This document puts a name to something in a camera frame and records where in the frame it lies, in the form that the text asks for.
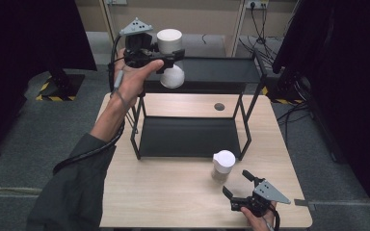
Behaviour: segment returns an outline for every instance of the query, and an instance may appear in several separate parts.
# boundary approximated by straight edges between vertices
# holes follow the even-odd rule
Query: black metal shelf
[[[160,76],[152,74],[145,81],[148,93],[238,94],[233,116],[230,117],[169,117],[147,115],[141,97],[137,109],[132,108],[134,126],[131,134],[137,159],[141,157],[204,157],[212,158],[221,150],[231,151],[240,161],[251,143],[248,121],[257,97],[267,76],[262,60],[253,52],[251,59],[185,58],[185,82],[177,89],[167,89]],[[243,94],[248,84],[257,84],[253,100],[247,111]],[[140,119],[144,115],[140,148],[135,137]],[[236,115],[241,115],[247,141],[241,148],[236,130]]]

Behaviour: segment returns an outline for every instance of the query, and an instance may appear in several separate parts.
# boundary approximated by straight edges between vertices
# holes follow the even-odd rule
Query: small black circle
[[[215,109],[217,111],[223,111],[225,109],[225,105],[222,104],[222,103],[217,103],[217,104],[215,104]]]

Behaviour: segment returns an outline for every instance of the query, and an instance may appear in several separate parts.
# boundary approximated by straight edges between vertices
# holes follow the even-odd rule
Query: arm
[[[110,99],[89,134],[75,146],[70,157],[104,146],[121,126],[126,111],[122,100],[135,105],[145,78],[163,65],[154,61],[142,68],[124,67],[116,63],[116,72],[124,68],[125,75],[119,93]],[[43,188],[27,219],[27,230],[97,230],[102,216],[104,179],[115,147],[98,155],[62,168]]]

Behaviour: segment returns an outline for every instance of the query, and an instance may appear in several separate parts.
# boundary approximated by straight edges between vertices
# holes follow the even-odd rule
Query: white cylindrical object
[[[162,54],[170,54],[182,49],[182,33],[175,29],[166,29],[158,32],[157,42]]]
[[[223,150],[213,155],[212,178],[218,183],[224,183],[232,171],[236,158],[230,151]]]
[[[161,75],[160,82],[167,89],[179,88],[185,80],[184,71],[177,65],[173,65],[173,68],[165,69]]]
[[[162,54],[171,54],[182,49],[182,33],[175,29],[162,30],[157,34],[157,42]],[[161,84],[168,89],[179,88],[185,81],[185,73],[181,68],[183,64],[179,61],[173,68],[165,69],[160,79]]]

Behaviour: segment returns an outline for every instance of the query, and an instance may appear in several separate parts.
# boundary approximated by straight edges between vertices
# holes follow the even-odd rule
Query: human hand
[[[143,91],[144,80],[154,71],[160,69],[164,62],[162,60],[152,61],[141,68],[133,68],[125,64],[124,49],[120,49],[118,61],[115,64],[114,81],[120,70],[124,71],[122,82],[119,86],[119,93],[129,107],[135,105],[138,95]]]
[[[276,208],[276,202],[272,201],[272,206]],[[274,227],[275,216],[270,210],[266,211],[266,214],[262,218],[257,218],[251,211],[245,207],[242,207],[240,211],[248,219],[249,225],[252,227],[253,231],[269,231],[269,227],[266,222]]]

